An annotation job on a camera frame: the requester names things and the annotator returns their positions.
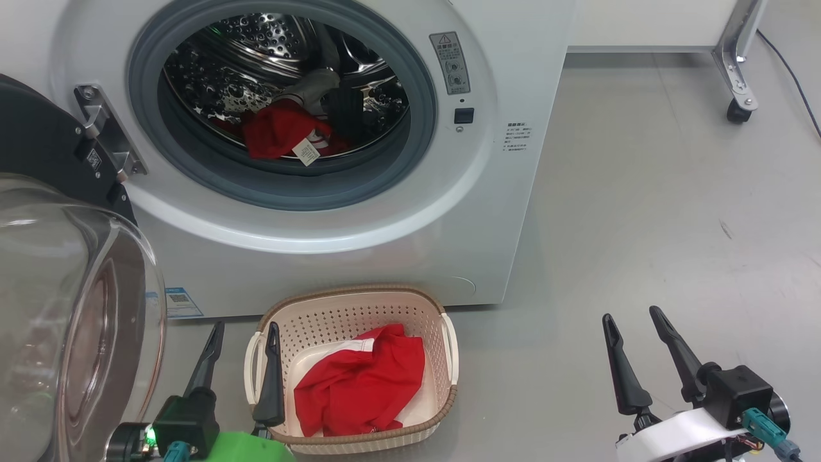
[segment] metal stand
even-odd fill
[[[730,15],[727,27],[718,40],[718,44],[713,49],[713,58],[718,64],[718,69],[722,72],[725,83],[732,91],[733,100],[727,108],[727,120],[734,123],[743,123],[750,120],[750,115],[759,107],[758,100],[753,96],[752,90],[741,75],[739,62],[743,50],[740,49],[740,42],[743,37],[754,34],[750,27],[755,23],[756,7],[760,0],[738,0],[736,7]]]

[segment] black caster wheel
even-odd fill
[[[738,105],[735,99],[730,100],[730,107],[727,108],[727,120],[733,123],[744,123],[750,120],[753,111],[748,111]]]

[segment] metal bracket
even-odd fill
[[[103,147],[117,169],[117,181],[125,182],[133,174],[147,174],[134,146],[114,117],[103,90],[98,85],[78,85],[74,97],[85,116],[85,136],[96,139]]]
[[[760,0],[738,0],[736,7],[730,15],[730,20],[724,28],[721,38],[718,40],[716,48],[713,49],[713,58],[718,64],[718,69],[724,77],[725,83],[730,87],[733,98],[736,99],[739,107],[748,111],[755,111],[759,107],[759,102],[753,96],[752,90],[741,75],[739,62],[739,40],[744,33],[747,23],[752,19],[753,12]]]

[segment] tile floor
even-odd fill
[[[821,115],[819,24],[821,3],[782,0],[761,29]],[[734,126],[710,56],[569,56],[505,303],[453,310],[456,407],[424,443],[336,459],[615,460],[631,418],[616,411],[605,312],[653,411],[687,409],[651,304],[703,362],[744,363],[774,384],[803,459],[821,459],[821,140],[760,40],[743,70],[760,109]],[[152,415],[185,387],[173,365],[193,363],[209,329],[173,327],[168,351],[188,348],[167,355]],[[241,359],[253,329],[227,328],[213,383],[224,430],[252,426]]]

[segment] beige basket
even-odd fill
[[[259,322],[245,352],[245,397],[251,411],[259,401],[265,344],[271,321],[279,325],[286,420],[268,430],[274,440],[306,454],[353,454],[390,449],[433,434],[456,398],[459,349],[442,305],[417,289],[363,286],[294,297],[275,305]],[[422,387],[399,414],[398,430],[352,437],[304,437],[294,410],[294,387],[335,344],[386,324],[401,323],[407,335],[424,341]]]

